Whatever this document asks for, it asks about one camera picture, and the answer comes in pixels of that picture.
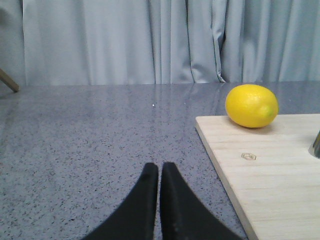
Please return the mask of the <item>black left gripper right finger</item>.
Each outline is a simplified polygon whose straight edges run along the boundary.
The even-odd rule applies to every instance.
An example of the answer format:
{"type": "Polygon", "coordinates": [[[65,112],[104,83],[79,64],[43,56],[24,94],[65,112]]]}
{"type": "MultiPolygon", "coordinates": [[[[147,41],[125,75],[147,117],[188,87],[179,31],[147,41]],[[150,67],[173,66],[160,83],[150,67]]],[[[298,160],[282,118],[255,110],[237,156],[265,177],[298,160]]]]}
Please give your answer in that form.
{"type": "Polygon", "coordinates": [[[173,162],[162,167],[160,221],[164,240],[239,240],[202,204],[173,162]]]}

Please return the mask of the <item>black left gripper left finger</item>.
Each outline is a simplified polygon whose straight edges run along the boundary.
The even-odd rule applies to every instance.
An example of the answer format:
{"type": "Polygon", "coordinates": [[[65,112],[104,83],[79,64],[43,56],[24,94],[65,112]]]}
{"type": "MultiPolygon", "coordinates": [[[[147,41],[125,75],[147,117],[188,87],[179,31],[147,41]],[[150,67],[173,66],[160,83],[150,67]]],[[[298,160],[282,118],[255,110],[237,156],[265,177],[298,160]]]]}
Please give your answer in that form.
{"type": "Polygon", "coordinates": [[[136,184],[121,205],[87,240],[152,240],[154,237],[159,170],[146,163],[136,184]]]}

